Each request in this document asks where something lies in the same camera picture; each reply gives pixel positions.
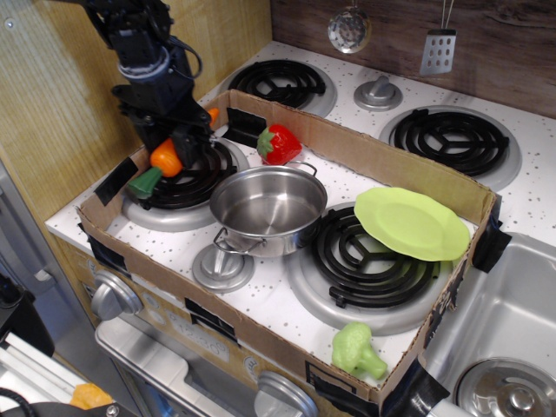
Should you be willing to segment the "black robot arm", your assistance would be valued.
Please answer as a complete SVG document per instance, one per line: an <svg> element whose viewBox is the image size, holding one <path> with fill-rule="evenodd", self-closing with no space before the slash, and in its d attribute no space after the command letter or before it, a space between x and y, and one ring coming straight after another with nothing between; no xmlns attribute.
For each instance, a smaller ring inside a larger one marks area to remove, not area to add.
<svg viewBox="0 0 556 417"><path fill-rule="evenodd" d="M187 54L195 51L170 34L173 19L162 1L78 1L127 80L112 94L147 150L171 139L182 165L192 167L213 130L193 97L195 79Z"/></svg>

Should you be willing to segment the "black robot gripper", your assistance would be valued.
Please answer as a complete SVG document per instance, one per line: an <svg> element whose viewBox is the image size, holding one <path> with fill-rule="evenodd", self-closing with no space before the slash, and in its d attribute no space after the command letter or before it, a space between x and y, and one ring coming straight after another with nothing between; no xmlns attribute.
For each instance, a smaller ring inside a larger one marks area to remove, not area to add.
<svg viewBox="0 0 556 417"><path fill-rule="evenodd" d="M208 112L193 97L195 81L187 64L118 67L128 81L112 93L133 123L148 152L169 136L185 169L192 168L210 144Z"/></svg>

